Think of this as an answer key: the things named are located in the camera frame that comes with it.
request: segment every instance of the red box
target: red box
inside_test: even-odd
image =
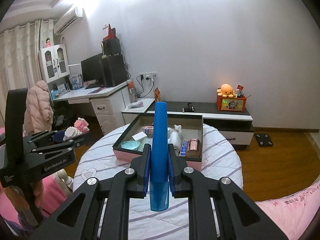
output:
[[[240,98],[224,98],[217,95],[217,106],[220,111],[244,112],[246,101],[247,98],[245,96]]]

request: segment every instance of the blue plastic bottle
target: blue plastic bottle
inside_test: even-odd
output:
[[[157,102],[155,109],[150,168],[150,208],[169,207],[167,104]]]

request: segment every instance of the pink pillow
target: pink pillow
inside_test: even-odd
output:
[[[306,230],[320,206],[320,182],[291,196],[256,204],[287,235],[297,240]]]
[[[55,181],[54,176],[48,176],[42,181],[44,185],[44,203],[42,207],[52,214],[67,199],[67,197]],[[0,193],[0,214],[5,219],[19,224],[18,214],[10,200],[3,192]]]

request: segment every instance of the baseboard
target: baseboard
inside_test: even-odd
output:
[[[305,129],[305,128],[277,128],[277,127],[254,127],[255,132],[319,132],[319,129]]]

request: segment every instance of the silver screw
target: silver screw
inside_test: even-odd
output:
[[[94,184],[97,183],[97,179],[96,178],[90,178],[90,179],[87,180],[87,183],[89,185],[94,185]]]
[[[228,177],[223,177],[223,178],[221,179],[221,182],[222,182],[223,184],[228,185],[228,184],[231,183],[231,179],[229,179]]]
[[[191,168],[191,167],[185,167],[185,168],[183,169],[183,171],[184,171],[185,173],[187,173],[187,174],[191,174],[191,173],[193,173],[194,169]]]
[[[124,171],[124,173],[127,174],[127,175],[134,174],[134,169],[133,169],[133,168],[127,168],[127,169]]]

